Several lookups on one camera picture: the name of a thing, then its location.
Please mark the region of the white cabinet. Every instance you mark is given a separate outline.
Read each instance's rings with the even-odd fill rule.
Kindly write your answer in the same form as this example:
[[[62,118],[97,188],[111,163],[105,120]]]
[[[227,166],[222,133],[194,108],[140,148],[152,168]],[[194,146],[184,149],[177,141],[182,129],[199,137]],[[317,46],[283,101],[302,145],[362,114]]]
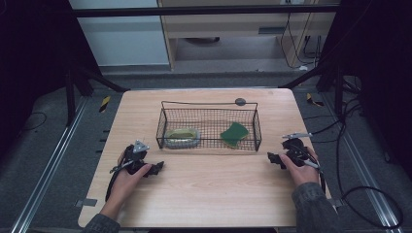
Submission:
[[[69,0],[74,10],[156,8],[156,0]],[[100,67],[168,65],[160,17],[79,17]]]

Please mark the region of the person's left hand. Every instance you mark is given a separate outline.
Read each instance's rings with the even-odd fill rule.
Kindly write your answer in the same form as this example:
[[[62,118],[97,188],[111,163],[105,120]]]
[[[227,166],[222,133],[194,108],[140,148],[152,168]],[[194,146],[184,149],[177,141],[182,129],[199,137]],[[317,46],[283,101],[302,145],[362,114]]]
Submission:
[[[121,170],[112,186],[111,194],[100,213],[112,219],[116,219],[121,207],[133,193],[137,183],[150,171],[151,164],[145,164],[135,174],[130,175]]]

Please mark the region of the person's right hand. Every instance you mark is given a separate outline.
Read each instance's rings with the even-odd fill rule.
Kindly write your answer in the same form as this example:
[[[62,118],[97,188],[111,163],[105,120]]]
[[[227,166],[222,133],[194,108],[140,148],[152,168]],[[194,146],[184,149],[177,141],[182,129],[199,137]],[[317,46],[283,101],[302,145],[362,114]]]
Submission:
[[[315,168],[308,165],[298,167],[285,154],[281,154],[280,158],[290,172],[295,186],[305,183],[320,183],[320,175]]]

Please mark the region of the green grey soap dish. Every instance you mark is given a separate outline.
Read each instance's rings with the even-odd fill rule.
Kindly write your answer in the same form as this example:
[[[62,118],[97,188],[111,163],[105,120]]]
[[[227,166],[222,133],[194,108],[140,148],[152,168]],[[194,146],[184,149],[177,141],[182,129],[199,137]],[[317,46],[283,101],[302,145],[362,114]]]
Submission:
[[[194,128],[171,129],[164,134],[164,145],[169,149],[194,148],[200,143],[200,132]]]

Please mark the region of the black horizontal bar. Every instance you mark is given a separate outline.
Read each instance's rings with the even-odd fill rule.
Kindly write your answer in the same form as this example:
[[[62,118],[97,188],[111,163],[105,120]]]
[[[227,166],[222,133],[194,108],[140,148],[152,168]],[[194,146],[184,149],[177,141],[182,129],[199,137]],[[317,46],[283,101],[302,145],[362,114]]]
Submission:
[[[332,13],[339,4],[326,5],[254,5],[254,6],[194,6],[165,8],[81,9],[72,10],[74,17],[151,17],[238,14]]]

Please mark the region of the black wire mesh basket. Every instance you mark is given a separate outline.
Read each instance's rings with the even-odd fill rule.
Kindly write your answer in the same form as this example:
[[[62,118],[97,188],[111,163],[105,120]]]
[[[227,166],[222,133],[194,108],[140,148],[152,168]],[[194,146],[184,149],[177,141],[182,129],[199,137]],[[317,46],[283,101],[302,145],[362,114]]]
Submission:
[[[249,130],[249,135],[242,139],[235,149],[227,146],[220,136],[232,122],[239,122]],[[237,106],[235,101],[231,103],[162,101],[155,135],[161,149],[168,149],[164,145],[165,132],[177,128],[194,128],[200,132],[200,143],[189,149],[258,151],[262,141],[256,102]]]

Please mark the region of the silver metal floor rail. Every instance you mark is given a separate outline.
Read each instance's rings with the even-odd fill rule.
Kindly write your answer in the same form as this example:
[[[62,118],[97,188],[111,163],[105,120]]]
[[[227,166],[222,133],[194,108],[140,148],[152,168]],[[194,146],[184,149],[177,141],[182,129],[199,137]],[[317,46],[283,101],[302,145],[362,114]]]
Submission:
[[[366,166],[364,160],[361,158],[360,151],[356,148],[355,142],[347,130],[345,109],[343,109],[343,115],[338,116],[334,112],[333,98],[327,94],[324,94],[323,98],[325,100],[326,108],[331,113],[332,118],[338,122],[338,135],[335,154],[336,177],[339,192],[341,194],[340,199],[343,204],[345,204],[358,218],[368,224],[379,228],[385,233],[404,233],[402,228],[402,223],[404,221],[403,210],[390,194],[380,188],[376,179],[372,176],[370,170]],[[354,167],[355,174],[360,181],[360,185],[355,185],[347,189],[343,187],[341,176],[341,150],[344,150],[345,154],[350,159]],[[377,217],[376,221],[369,218],[366,214],[363,214],[349,201],[350,195],[356,194],[357,192],[367,196],[367,200],[372,206],[373,213]]]
[[[40,179],[37,181],[35,188],[33,189],[28,201],[24,208],[18,215],[17,220],[13,224],[10,233],[26,233],[34,216],[36,215],[40,204],[42,203],[44,196],[52,182],[55,172],[64,157],[65,152],[78,128],[78,125],[84,115],[86,104],[88,99],[81,97],[78,106],[76,107],[75,115],[70,124],[68,124],[57,145],[54,148],[51,158],[49,159],[46,168],[44,169]]]

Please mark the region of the yellow green sponge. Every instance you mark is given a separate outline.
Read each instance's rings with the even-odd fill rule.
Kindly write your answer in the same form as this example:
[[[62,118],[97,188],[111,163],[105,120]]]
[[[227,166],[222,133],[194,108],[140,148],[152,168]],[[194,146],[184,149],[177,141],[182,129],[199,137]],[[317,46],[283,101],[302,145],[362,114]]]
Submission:
[[[239,122],[231,125],[220,134],[222,141],[231,148],[237,148],[239,142],[249,135],[249,130]]]

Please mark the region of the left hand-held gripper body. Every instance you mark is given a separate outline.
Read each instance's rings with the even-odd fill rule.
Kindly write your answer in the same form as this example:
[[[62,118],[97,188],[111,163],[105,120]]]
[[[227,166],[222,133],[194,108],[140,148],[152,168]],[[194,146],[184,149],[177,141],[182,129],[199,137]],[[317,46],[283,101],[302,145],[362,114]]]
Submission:
[[[123,152],[123,156],[118,166],[118,170],[125,169],[129,175],[134,175],[143,166],[146,165],[144,158],[146,157],[149,147],[139,140],[134,144],[129,145]]]

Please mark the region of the black curtain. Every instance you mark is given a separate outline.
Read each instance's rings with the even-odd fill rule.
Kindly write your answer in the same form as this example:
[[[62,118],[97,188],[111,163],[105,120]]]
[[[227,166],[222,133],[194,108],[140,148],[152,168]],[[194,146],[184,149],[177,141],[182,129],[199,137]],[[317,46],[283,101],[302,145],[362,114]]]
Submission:
[[[360,99],[412,181],[412,0],[340,0],[323,59],[360,79]]]
[[[0,161],[34,102],[65,86],[64,65],[53,39],[67,47],[77,65],[100,72],[79,22],[46,14],[71,8],[69,0],[0,0]]]

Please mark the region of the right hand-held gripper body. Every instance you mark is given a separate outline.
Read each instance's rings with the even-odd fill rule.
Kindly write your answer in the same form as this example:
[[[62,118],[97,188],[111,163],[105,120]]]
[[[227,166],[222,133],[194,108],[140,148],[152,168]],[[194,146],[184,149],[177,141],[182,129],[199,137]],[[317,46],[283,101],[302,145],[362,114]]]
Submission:
[[[298,132],[283,136],[284,142],[282,146],[283,149],[287,151],[286,156],[298,167],[313,161],[313,157],[301,141],[301,138],[311,136],[311,133]]]

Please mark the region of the black metal stand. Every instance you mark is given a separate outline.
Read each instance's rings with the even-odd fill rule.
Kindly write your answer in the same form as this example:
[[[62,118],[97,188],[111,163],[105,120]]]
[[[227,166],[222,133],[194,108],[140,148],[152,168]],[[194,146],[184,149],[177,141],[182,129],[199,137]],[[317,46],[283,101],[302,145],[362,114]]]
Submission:
[[[294,81],[280,85],[280,88],[293,89],[315,76],[320,77],[316,84],[320,92],[327,91],[334,86],[334,112],[341,117],[343,115],[343,68],[337,62],[321,62]]]
[[[105,79],[101,74],[93,72],[82,66],[70,66],[65,72],[65,89],[67,102],[67,123],[69,126],[75,119],[75,93],[76,87],[82,96],[90,96],[93,93],[93,87],[88,82],[89,79],[97,81],[115,92],[126,92],[128,88],[122,87]]]

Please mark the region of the light wooden cabinet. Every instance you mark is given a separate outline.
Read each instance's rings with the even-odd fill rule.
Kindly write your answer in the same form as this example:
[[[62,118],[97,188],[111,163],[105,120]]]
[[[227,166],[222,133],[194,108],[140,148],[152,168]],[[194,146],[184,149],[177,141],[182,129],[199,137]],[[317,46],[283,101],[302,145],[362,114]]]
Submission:
[[[340,0],[156,0],[160,7],[326,5]],[[275,36],[287,64],[296,65],[307,37],[326,36],[334,13],[163,16],[167,41],[183,38]]]

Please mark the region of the yellow black striped tape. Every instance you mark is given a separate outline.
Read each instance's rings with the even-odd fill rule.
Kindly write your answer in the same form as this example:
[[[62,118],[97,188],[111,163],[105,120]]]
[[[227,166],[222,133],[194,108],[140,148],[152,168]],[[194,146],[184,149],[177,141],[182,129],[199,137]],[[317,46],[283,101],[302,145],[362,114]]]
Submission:
[[[315,101],[311,93],[306,93],[306,102],[318,107],[323,107],[325,105],[322,101]]]
[[[102,103],[99,108],[99,113],[104,113],[107,109],[107,106],[111,100],[111,96],[105,96],[102,100]]]

